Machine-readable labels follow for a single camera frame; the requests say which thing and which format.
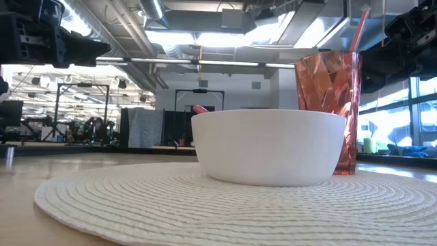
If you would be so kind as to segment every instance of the white bowl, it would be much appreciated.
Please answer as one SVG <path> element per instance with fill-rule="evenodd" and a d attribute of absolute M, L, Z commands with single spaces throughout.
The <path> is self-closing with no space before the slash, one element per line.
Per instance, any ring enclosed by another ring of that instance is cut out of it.
<path fill-rule="evenodd" d="M 249 109 L 192 117 L 202 170 L 218 180 L 289 187 L 328 180 L 346 119 L 315 111 Z"/>

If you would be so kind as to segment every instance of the round placemat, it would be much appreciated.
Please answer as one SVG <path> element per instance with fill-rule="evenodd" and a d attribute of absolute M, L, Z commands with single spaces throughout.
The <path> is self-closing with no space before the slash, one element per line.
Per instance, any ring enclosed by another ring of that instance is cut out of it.
<path fill-rule="evenodd" d="M 210 178 L 197 163 L 159 163 L 52 178 L 35 202 L 125 245 L 437 245 L 436 193 L 390 174 L 256 187 Z"/>

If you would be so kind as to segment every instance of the placemat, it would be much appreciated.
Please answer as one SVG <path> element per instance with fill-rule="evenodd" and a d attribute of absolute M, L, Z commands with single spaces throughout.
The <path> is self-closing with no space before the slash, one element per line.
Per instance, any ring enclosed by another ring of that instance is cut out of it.
<path fill-rule="evenodd" d="M 390 174 L 256 187 L 210 178 L 198 163 L 157 163 L 52 178 L 35 202 L 125 245 L 437 245 L 436 193 Z"/>

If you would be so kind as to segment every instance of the red glass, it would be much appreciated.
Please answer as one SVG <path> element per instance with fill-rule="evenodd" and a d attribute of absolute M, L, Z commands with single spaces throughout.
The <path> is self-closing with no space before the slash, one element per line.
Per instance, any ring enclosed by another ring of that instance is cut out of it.
<path fill-rule="evenodd" d="M 352 51 L 325 51 L 296 62 L 299 108 L 346 117 L 344 142 L 334 174 L 355 174 L 362 59 Z"/>

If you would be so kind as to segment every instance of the large window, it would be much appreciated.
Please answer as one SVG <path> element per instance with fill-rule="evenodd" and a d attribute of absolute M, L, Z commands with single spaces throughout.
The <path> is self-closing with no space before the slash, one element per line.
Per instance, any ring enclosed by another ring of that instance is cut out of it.
<path fill-rule="evenodd" d="M 437 77 L 412 78 L 392 88 L 397 89 L 381 97 L 367 96 L 372 101 L 359 107 L 358 143 L 372 139 L 379 154 L 437 156 Z M 414 146 L 406 151 L 414 154 L 393 152 L 393 146 Z"/>

